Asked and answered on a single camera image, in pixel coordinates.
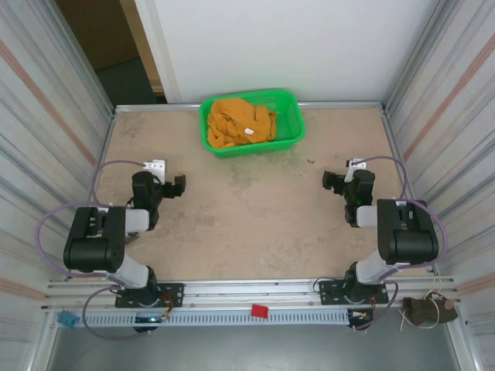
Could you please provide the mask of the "white door frame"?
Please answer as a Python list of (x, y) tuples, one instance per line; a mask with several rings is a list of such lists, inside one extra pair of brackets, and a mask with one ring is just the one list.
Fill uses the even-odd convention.
[(119, 0), (146, 76), (155, 95), (169, 104), (182, 102), (165, 33), (159, 18), (158, 0)]

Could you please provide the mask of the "green plastic basket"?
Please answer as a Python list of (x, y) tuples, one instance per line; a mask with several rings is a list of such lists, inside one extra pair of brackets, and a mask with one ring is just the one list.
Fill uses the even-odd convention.
[[(213, 103), (227, 98), (241, 98), (255, 106), (266, 105), (270, 111), (277, 113), (277, 134), (274, 141), (243, 145), (227, 149), (212, 148), (207, 141), (207, 116)], [(212, 97), (200, 105), (200, 128), (205, 148), (218, 158), (229, 158), (244, 155), (253, 155), (271, 151), (290, 149), (296, 142), (302, 140), (306, 126), (294, 95), (287, 90), (271, 89), (256, 90), (237, 94)]]

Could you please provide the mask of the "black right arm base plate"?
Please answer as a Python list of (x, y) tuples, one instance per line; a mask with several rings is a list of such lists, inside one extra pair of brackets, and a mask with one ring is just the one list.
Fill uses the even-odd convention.
[(320, 281), (319, 296), (322, 305), (386, 305), (387, 288), (383, 284), (369, 285), (344, 279)]

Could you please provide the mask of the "black controller module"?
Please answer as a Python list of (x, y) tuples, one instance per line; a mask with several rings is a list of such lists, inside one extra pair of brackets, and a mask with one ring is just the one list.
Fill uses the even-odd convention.
[(135, 326), (133, 326), (132, 328), (137, 333), (153, 332), (159, 327), (159, 324), (161, 323), (162, 323), (161, 317), (136, 316)]
[(374, 312), (371, 308), (348, 310), (348, 327), (354, 331), (362, 331), (370, 326), (370, 323), (374, 320)]

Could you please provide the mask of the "small blue connector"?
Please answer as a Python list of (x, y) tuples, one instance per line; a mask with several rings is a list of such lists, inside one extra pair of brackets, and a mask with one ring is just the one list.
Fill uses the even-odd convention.
[(65, 328), (72, 329), (79, 322), (79, 317), (73, 312), (62, 310), (57, 314), (57, 323)]

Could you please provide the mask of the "orange t-shirt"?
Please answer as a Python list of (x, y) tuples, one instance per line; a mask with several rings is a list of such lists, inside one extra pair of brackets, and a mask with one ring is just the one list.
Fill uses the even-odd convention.
[(235, 97), (217, 100), (207, 116), (207, 141), (215, 149), (227, 149), (274, 141), (277, 113), (266, 105), (255, 106)]

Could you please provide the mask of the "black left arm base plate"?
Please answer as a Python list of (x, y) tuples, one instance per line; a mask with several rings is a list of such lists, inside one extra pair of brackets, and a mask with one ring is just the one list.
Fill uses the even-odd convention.
[(116, 308), (181, 308), (185, 285), (161, 283), (156, 288), (123, 289), (114, 301)]

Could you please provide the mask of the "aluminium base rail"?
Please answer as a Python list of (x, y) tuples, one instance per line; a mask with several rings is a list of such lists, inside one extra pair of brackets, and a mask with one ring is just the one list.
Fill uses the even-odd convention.
[[(432, 287), (434, 278), (442, 280), (442, 293), (456, 304), (460, 302), (459, 293), (452, 277), (435, 275), (426, 276), (393, 276), (386, 284), (389, 300), (396, 291), (394, 303), (398, 305), (403, 298), (422, 298)], [(244, 310), (253, 304), (264, 305), (273, 309), (300, 309), (322, 306), (319, 296), (319, 285), (313, 279), (281, 279), (281, 280), (213, 280), (213, 281), (170, 281), (166, 283), (182, 283), (184, 288), (183, 306), (177, 310)], [(105, 288), (106, 281), (53, 282), (48, 284), (46, 297), (41, 309), (48, 310), (81, 310), (84, 302), (91, 294), (88, 308), (91, 311), (132, 309), (152, 310), (152, 308), (116, 308), (115, 293)], [(332, 305), (336, 308), (364, 308), (369, 305)]]

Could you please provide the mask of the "aluminium table end rail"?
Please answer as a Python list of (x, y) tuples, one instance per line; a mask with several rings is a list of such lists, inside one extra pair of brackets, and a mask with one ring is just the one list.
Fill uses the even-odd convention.
[[(380, 101), (309, 101), (299, 102), (301, 109), (368, 109), (382, 108)], [(198, 111), (199, 103), (195, 104), (129, 104), (118, 105), (116, 113), (121, 112), (168, 112), (168, 111)]]

